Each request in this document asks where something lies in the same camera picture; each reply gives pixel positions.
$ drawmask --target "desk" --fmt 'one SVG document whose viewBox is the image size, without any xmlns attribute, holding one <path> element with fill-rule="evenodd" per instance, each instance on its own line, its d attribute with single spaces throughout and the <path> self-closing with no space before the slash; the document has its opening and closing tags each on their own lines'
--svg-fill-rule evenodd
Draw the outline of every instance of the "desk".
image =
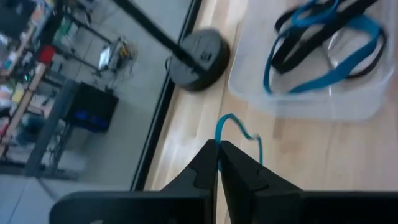
<svg viewBox="0 0 398 224">
<path fill-rule="evenodd" d="M 233 46 L 232 55 L 239 39 L 239 24 L 233 21 L 242 14 L 244 2 L 203 1 L 197 21 L 197 27 L 219 29 Z M 218 119 L 227 113 L 238 116 L 250 133 L 262 136 L 264 165 L 303 189 L 398 190 L 396 91 L 389 92 L 390 97 L 375 117 L 362 123 L 277 119 L 229 93 L 230 68 L 231 64 L 227 75 L 207 91 L 174 90 L 147 177 L 147 190 L 161 189 L 177 176 L 207 139 L 214 138 Z M 224 127 L 223 139 L 258 160 L 257 143 L 247 142 L 233 123 Z M 218 180 L 217 223 L 228 223 L 220 174 Z"/>
</svg>

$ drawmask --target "wooden table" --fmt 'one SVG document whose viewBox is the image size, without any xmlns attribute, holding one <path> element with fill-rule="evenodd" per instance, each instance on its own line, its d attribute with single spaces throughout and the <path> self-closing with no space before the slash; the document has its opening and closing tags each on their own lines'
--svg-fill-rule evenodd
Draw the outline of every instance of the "wooden table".
<svg viewBox="0 0 398 224">
<path fill-rule="evenodd" d="M 234 50 L 245 1 L 203 1 L 197 27 L 215 27 Z M 161 189 L 191 161 L 218 119 L 234 113 L 250 133 L 262 136 L 264 165 L 293 184 L 312 190 L 398 190 L 398 103 L 391 88 L 383 108 L 360 123 L 277 119 L 233 97 L 228 91 L 231 65 L 216 84 L 201 93 L 176 88 L 147 178 L 146 189 Z M 223 139 L 258 160 L 256 142 L 247 142 L 233 123 Z M 217 223 L 229 223 L 218 181 Z"/>
</svg>

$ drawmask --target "blue strap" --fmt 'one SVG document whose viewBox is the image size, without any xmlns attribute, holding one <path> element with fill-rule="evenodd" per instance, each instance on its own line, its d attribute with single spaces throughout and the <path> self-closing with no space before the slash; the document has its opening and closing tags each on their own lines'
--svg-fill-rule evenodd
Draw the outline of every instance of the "blue strap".
<svg viewBox="0 0 398 224">
<path fill-rule="evenodd" d="M 217 144 L 221 144 L 221 134 L 223 133 L 223 127 L 225 122 L 231 119 L 235 122 L 236 125 L 238 125 L 239 129 L 241 130 L 241 132 L 243 133 L 244 137 L 247 140 L 257 140 L 258 144 L 259 144 L 259 163 L 260 165 L 262 165 L 262 141 L 261 141 L 261 137 L 258 134 L 255 135 L 250 135 L 246 129 L 243 126 L 243 123 L 239 120 L 239 118 L 237 118 L 234 114 L 227 114 L 222 116 L 216 125 L 216 133 L 215 133 L 215 140 L 217 142 Z M 218 163 L 218 170 L 221 170 L 221 166 L 220 166 L 220 162 Z"/>
<path fill-rule="evenodd" d="M 316 78 L 293 88 L 289 91 L 289 93 L 303 93 L 309 90 L 322 89 L 342 79 L 345 79 L 347 76 L 350 75 L 351 71 L 359 63 L 361 63 L 364 59 L 366 59 L 375 51 L 377 47 L 377 38 L 379 37 L 381 31 L 381 26 L 377 22 L 362 15 L 350 20 L 348 22 L 348 27 L 356 30 L 365 31 L 371 36 L 371 41 L 365 46 L 361 47 L 359 50 L 355 51 L 355 53 L 353 53 L 346 60 L 341 62 L 334 70 L 330 70 L 328 73 L 320 78 Z M 268 94 L 272 94 L 269 83 L 269 72 L 271 70 L 271 61 L 275 52 L 276 45 L 282 38 L 285 38 L 292 29 L 293 26 L 289 27 L 287 30 L 279 34 L 268 56 L 263 79 L 264 89 Z"/>
<path fill-rule="evenodd" d="M 311 9 L 319 0 L 311 0 L 306 3 L 302 7 L 300 7 L 292 16 L 292 24 L 295 24 L 297 27 L 309 27 L 314 24 L 324 23 L 326 22 L 332 15 L 336 13 L 337 7 L 339 5 L 339 0 L 335 0 L 335 3 L 331 8 L 326 10 L 325 12 L 316 14 L 314 16 L 306 17 L 304 19 L 299 19 L 299 16 Z"/>
</svg>

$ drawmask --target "plastic storage container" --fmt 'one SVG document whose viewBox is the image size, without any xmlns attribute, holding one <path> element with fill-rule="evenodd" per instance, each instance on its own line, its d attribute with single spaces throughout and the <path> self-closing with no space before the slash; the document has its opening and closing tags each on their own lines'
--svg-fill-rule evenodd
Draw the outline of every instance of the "plastic storage container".
<svg viewBox="0 0 398 224">
<path fill-rule="evenodd" d="M 366 11 L 366 15 L 371 16 L 384 26 L 389 36 L 384 55 L 379 65 L 370 74 L 357 80 L 343 80 L 324 90 L 294 95 L 284 93 L 291 88 L 292 82 L 296 82 L 294 77 L 306 79 L 306 73 L 319 73 L 320 70 L 324 70 L 327 60 L 325 55 L 321 54 L 322 49 L 319 49 L 308 56 L 308 59 L 300 64 L 299 68 L 289 72 L 289 76 L 284 75 L 289 78 L 274 75 L 271 83 L 280 91 L 269 95 L 264 90 L 262 79 L 268 54 L 277 37 L 274 30 L 275 21 L 287 9 L 304 2 L 306 1 L 248 0 L 241 38 L 228 82 L 231 94 L 275 116 L 348 121 L 370 118 L 381 107 L 395 69 L 394 42 L 397 1 L 379 0 Z M 346 37 L 346 39 L 350 40 L 351 38 L 352 41 L 353 37 L 355 35 Z M 374 57 L 377 51 L 378 49 L 363 63 L 372 61 L 371 57 Z M 335 58 L 331 59 L 340 57 L 338 56 L 339 52 L 331 54 L 335 54 Z M 317 64 L 322 64 L 323 69 L 317 69 L 314 66 Z"/>
</svg>

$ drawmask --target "black round base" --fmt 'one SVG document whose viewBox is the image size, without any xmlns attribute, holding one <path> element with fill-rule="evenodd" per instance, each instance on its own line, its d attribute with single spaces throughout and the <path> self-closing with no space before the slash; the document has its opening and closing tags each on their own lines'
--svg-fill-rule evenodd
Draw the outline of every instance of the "black round base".
<svg viewBox="0 0 398 224">
<path fill-rule="evenodd" d="M 208 72 L 194 72 L 193 68 L 173 56 L 170 60 L 169 75 L 179 87 L 188 91 L 201 91 L 224 74 L 231 51 L 227 41 L 217 31 L 196 31 L 182 40 L 180 46 Z"/>
</svg>

